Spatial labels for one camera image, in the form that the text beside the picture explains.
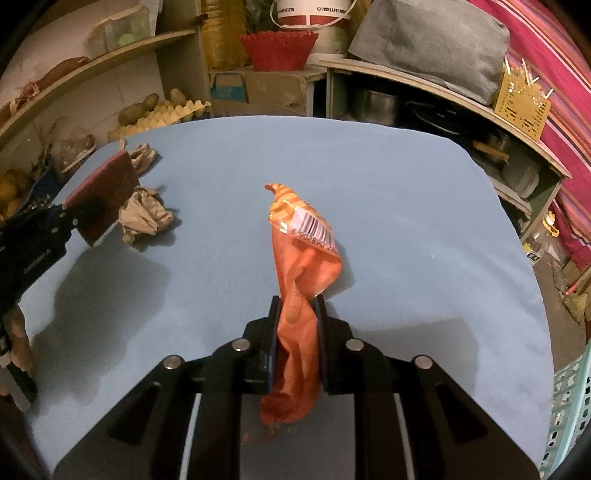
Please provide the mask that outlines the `person's left hand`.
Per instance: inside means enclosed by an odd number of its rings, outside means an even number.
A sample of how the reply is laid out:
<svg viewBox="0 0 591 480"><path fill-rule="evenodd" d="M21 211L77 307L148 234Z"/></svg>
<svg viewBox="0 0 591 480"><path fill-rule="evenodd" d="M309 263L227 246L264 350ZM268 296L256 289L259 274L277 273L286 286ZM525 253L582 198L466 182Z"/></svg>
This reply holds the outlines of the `person's left hand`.
<svg viewBox="0 0 591 480"><path fill-rule="evenodd" d="M25 317L18 305L14 306L4 317L3 323L11 342L11 350L6 354L9 365L32 377L33 353L25 327Z"/></svg>

